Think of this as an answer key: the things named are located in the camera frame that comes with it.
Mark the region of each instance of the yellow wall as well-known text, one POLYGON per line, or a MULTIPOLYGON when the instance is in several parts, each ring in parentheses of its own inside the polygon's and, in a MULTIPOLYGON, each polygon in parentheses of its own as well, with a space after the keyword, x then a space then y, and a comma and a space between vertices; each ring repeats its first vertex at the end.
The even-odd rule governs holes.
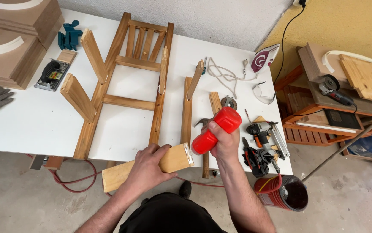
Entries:
MULTIPOLYGON (((285 26, 301 10, 290 7, 258 50, 280 44, 285 26)), ((372 1, 310 0, 304 12, 291 22, 285 33, 284 66, 280 77, 299 65, 295 47, 304 46, 307 42, 372 58, 372 1)), ((273 79, 281 62, 280 50, 271 65, 273 79)))

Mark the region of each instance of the black pants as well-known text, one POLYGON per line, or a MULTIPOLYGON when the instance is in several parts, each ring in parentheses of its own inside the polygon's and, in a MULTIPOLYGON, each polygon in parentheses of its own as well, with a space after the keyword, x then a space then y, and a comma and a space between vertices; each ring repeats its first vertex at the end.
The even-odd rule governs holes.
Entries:
POLYGON ((120 233, 220 232, 208 211, 177 194, 165 192, 150 198, 121 225, 120 233))

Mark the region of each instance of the white wall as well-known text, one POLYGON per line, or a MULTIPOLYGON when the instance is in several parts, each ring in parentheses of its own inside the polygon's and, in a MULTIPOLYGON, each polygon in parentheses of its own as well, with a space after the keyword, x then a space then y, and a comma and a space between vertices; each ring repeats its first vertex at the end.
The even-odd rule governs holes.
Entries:
POLYGON ((58 0, 62 8, 120 20, 174 23, 174 33, 255 50, 292 0, 58 0))

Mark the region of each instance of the blue clamp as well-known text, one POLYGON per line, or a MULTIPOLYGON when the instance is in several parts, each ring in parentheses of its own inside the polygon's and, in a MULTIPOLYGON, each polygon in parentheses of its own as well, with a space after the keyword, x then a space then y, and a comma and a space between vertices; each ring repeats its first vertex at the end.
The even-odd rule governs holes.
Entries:
POLYGON ((74 29, 74 27, 79 25, 78 20, 72 21, 72 24, 64 24, 64 29, 66 34, 64 35, 60 31, 58 32, 58 45, 61 50, 63 49, 74 49, 76 51, 76 46, 78 45, 78 37, 82 36, 83 32, 81 30, 74 29))

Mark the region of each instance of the white workbench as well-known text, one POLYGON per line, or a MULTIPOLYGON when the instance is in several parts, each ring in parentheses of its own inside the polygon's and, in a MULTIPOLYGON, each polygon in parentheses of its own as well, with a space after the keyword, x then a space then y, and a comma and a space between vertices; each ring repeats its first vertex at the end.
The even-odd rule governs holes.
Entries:
MULTIPOLYGON (((66 9, 62 9, 62 13, 67 23, 71 23, 75 19, 79 20, 80 25, 76 29, 89 28, 93 31, 102 58, 105 60, 119 22, 66 9)), ((120 53, 123 56, 126 44, 127 38, 120 53)), ((77 49, 78 54, 68 72, 77 77, 91 98, 98 80, 82 46, 79 45, 77 49)), ((33 87, 44 66, 50 61, 49 58, 57 58, 60 52, 57 39, 55 39, 28 88, 25 91, 13 90, 15 100, 0 109, 0 151, 73 156, 83 124, 82 117, 59 93, 60 87, 56 92, 33 87)), ((237 76, 243 76, 242 61, 244 59, 251 61, 253 55, 254 53, 250 51, 173 35, 159 145, 168 143, 174 146, 180 143, 184 78, 186 76, 193 77, 195 67, 200 59, 204 59, 205 56, 213 57, 218 66, 230 69, 237 76)), ((160 62, 160 60, 161 51, 156 62, 160 62)), ((117 65, 107 94, 155 101, 158 74, 158 72, 117 65)), ((250 64, 247 66, 247 77, 254 77, 250 64)), ((242 117, 241 136, 245 136, 248 141, 251 136, 245 131, 249 122, 244 109, 247 109, 252 120, 262 115, 267 121, 281 123, 277 102, 275 101, 271 105, 263 104, 255 98, 252 92, 254 83, 264 81, 267 82, 262 85, 263 93, 272 96, 273 85, 269 70, 262 73, 256 80, 239 82, 236 89, 237 111, 242 117)), ((222 86, 215 77, 211 77, 208 73, 203 75, 193 94, 193 125, 201 118, 213 116, 208 97, 211 91, 218 92, 220 98, 227 94, 232 96, 230 91, 222 86)), ((152 118, 152 111, 104 104, 89 158, 114 161, 133 160, 137 150, 147 147, 152 118)), ((281 124, 278 128, 283 135, 281 124)), ((192 128, 192 140, 200 133, 200 129, 201 125, 192 128)), ((239 154, 243 154, 242 148, 241 141, 239 154)), ((243 157, 239 156, 239 159, 245 171, 250 171, 249 167, 243 163, 243 157)), ((195 167, 202 167, 201 156, 194 155, 193 160, 195 167)), ((280 159, 278 165, 282 174, 292 174, 289 159, 285 161, 280 159)), ((213 156, 210 156, 209 167, 218 168, 213 156)), ((270 172, 275 172, 272 165, 270 165, 270 172)))

